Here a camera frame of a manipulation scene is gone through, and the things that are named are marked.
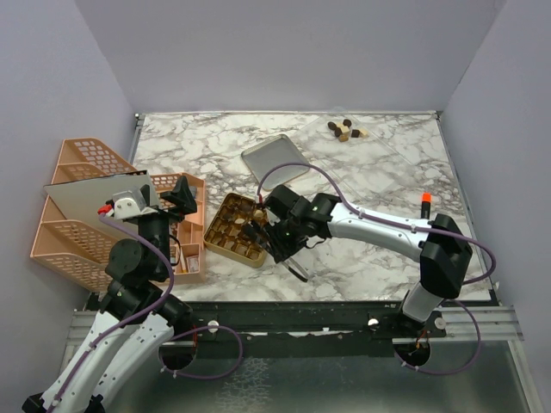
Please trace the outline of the black metal tongs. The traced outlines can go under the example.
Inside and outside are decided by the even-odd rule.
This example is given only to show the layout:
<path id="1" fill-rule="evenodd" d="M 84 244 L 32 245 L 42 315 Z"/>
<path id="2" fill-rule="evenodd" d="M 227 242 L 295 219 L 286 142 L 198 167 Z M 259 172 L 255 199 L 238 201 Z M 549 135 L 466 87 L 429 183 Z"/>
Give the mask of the black metal tongs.
<path id="1" fill-rule="evenodd" d="M 242 232 L 253 243 L 265 249 L 268 246 L 268 239 L 263 228 L 256 222 L 249 222 L 242 226 Z"/>

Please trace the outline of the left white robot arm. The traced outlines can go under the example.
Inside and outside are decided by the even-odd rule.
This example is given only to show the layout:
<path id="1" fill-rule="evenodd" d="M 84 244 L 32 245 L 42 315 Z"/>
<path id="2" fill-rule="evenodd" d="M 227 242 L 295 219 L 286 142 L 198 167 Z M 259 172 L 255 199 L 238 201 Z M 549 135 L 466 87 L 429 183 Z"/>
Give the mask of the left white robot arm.
<path id="1" fill-rule="evenodd" d="M 114 194 L 99 219 L 125 233 L 108 256 L 111 281 L 90 331 L 55 382 L 27 398 L 25 412 L 104 412 L 115 394 L 163 341 L 185 337 L 191 308 L 172 295 L 170 261 L 173 223 L 197 211 L 186 176 L 161 193 L 171 206 L 151 203 L 148 185 Z M 169 289 L 161 290 L 158 283 Z"/>

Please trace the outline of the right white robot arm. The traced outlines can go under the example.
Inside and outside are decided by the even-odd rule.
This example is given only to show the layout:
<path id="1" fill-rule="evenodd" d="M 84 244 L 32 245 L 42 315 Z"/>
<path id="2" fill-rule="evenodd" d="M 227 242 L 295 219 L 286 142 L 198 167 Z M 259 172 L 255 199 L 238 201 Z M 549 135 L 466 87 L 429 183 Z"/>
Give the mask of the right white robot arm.
<path id="1" fill-rule="evenodd" d="M 473 249 L 455 221 L 438 214 L 404 219 L 376 213 L 372 219 L 344 198 L 316 194 L 313 200 L 280 186 L 263 203 L 275 221 L 263 227 L 269 253 L 284 262 L 306 247 L 310 237 L 342 238 L 391 250 L 419 264 L 419 281 L 395 316 L 397 330 L 415 336 L 446 299 L 459 296 Z"/>

